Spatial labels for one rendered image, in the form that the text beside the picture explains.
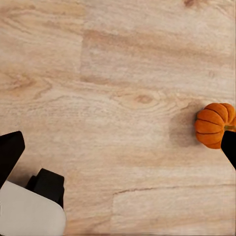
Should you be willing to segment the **pumpkin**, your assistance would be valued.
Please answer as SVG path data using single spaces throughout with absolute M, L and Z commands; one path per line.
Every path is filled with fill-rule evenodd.
M 211 103 L 195 122 L 196 138 L 210 149 L 220 149 L 225 131 L 236 133 L 236 109 L 228 103 Z

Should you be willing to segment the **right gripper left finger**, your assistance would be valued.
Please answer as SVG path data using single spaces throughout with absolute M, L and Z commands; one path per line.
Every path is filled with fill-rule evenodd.
M 24 150 L 25 142 L 21 131 L 0 136 L 0 188 L 4 185 Z

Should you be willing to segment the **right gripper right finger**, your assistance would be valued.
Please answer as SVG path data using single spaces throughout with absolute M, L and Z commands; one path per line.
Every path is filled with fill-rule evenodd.
M 225 131 L 221 148 L 224 154 L 228 157 L 229 161 L 232 163 L 236 169 L 236 133 L 231 131 Z

